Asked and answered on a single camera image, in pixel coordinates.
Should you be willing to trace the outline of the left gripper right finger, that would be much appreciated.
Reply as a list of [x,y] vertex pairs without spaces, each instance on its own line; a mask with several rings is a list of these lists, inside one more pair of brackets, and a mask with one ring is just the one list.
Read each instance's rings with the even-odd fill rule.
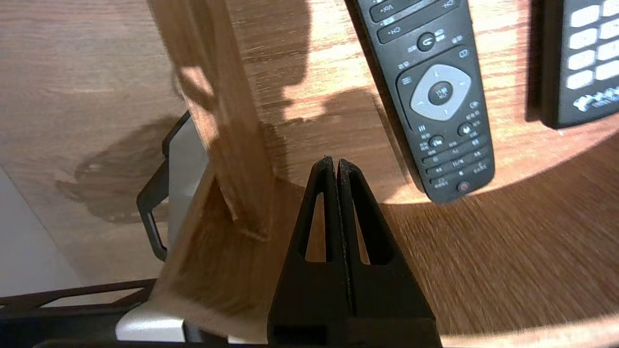
[[434,319],[362,170],[338,164],[339,211],[355,317]]

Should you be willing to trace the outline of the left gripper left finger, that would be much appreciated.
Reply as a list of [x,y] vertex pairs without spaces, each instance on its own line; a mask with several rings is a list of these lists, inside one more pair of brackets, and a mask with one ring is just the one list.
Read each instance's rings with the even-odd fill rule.
[[[323,196],[325,262],[306,258],[316,201]],[[342,219],[332,157],[311,169],[270,307],[269,319],[338,319],[349,312]]]

